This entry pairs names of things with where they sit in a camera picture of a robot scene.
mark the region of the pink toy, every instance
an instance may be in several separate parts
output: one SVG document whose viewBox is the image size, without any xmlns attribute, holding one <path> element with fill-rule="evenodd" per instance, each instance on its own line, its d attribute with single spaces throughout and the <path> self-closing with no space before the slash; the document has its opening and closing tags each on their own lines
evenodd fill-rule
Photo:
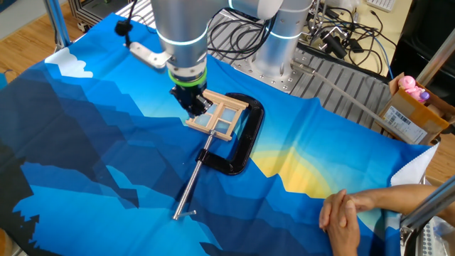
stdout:
<svg viewBox="0 0 455 256">
<path fill-rule="evenodd" d="M 429 99 L 429 93 L 425 92 L 425 89 L 416 86 L 415 80 L 412 76 L 407 75 L 399 79 L 398 86 L 419 102 L 424 102 Z"/>
</svg>

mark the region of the human hand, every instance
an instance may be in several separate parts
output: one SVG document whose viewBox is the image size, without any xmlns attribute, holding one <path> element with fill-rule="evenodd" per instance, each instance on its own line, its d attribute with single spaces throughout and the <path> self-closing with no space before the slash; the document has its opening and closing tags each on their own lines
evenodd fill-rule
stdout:
<svg viewBox="0 0 455 256">
<path fill-rule="evenodd" d="M 352 200 L 344 201 L 346 190 L 338 192 L 331 203 L 332 211 L 327 226 L 328 238 L 332 245 L 333 256 L 356 256 L 360 244 L 360 228 L 357 221 L 355 204 Z M 340 213 L 346 217 L 346 225 L 341 227 Z"/>
<path fill-rule="evenodd" d="M 359 193 L 346 195 L 346 190 L 343 189 L 342 191 L 344 191 L 343 192 L 343 196 L 344 196 L 343 202 L 347 202 L 349 200 L 354 202 L 355 211 L 357 213 L 362 213 L 362 212 L 369 211 L 369 210 L 372 210 L 373 208 L 375 208 L 376 198 L 373 195 L 373 193 L 371 193 L 369 191 L 361 191 Z M 324 201 L 321 212 L 319 214 L 319 227 L 322 228 L 323 230 L 325 230 L 327 228 L 328 224 L 330 223 L 330 214 L 331 214 L 332 207 L 333 207 L 333 199 L 335 198 L 336 195 L 337 194 L 330 195 Z M 344 226 L 346 226 L 346 222 L 347 222 L 346 216 L 344 214 L 345 209 L 344 208 L 340 209 L 340 212 L 341 212 L 340 213 L 340 216 L 341 216 L 340 226 L 344 227 Z"/>
</svg>

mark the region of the wooden frame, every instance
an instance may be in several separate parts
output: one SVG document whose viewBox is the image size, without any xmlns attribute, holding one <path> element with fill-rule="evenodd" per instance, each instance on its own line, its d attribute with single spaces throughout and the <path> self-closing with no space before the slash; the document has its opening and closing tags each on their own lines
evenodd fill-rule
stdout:
<svg viewBox="0 0 455 256">
<path fill-rule="evenodd" d="M 235 125 L 243 110 L 248 107 L 248 103 L 232 99 L 231 97 L 210 90 L 205 90 L 203 95 L 213 102 L 213 106 L 205 114 L 186 120 L 186 124 L 189 127 L 197 129 L 200 132 L 205 132 L 206 134 L 209 134 L 210 130 L 214 129 L 216 131 L 215 137 L 227 142 L 230 141 L 232 139 L 232 131 L 234 131 Z M 230 116 L 233 114 L 232 119 L 223 116 L 223 114 L 227 116 L 229 112 L 231 114 Z"/>
</svg>

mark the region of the green ring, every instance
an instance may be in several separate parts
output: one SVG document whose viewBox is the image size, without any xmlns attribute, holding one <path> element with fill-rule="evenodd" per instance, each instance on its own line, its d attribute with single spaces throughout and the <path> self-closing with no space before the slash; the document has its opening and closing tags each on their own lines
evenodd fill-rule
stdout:
<svg viewBox="0 0 455 256">
<path fill-rule="evenodd" d="M 169 74 L 169 77 L 172 80 L 172 82 L 174 82 L 176 85 L 181 86 L 181 87 L 193 87 L 193 86 L 196 86 L 196 85 L 200 85 L 200 82 L 207 78 L 207 68 L 205 68 L 204 73 L 202 74 L 202 76 L 199 79 L 197 79 L 196 81 L 193 81 L 193 82 L 182 82 L 180 80 L 177 80 L 174 76 L 172 76 L 170 70 L 168 71 L 168 74 Z"/>
</svg>

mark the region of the black clamp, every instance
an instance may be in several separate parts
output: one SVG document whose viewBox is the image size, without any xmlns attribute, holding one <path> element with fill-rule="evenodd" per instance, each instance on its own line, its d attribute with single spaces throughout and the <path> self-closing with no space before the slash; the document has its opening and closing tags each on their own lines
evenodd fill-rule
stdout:
<svg viewBox="0 0 455 256">
<path fill-rule="evenodd" d="M 223 174 L 237 175 L 245 169 L 248 159 L 250 159 L 250 154 L 259 134 L 265 112 L 261 102 L 253 97 L 240 93 L 228 93 L 226 96 L 248 103 L 248 110 L 250 111 L 234 156 L 232 160 L 227 160 L 209 152 L 207 149 L 201 149 L 196 161 L 201 161 L 204 165 Z"/>
</svg>

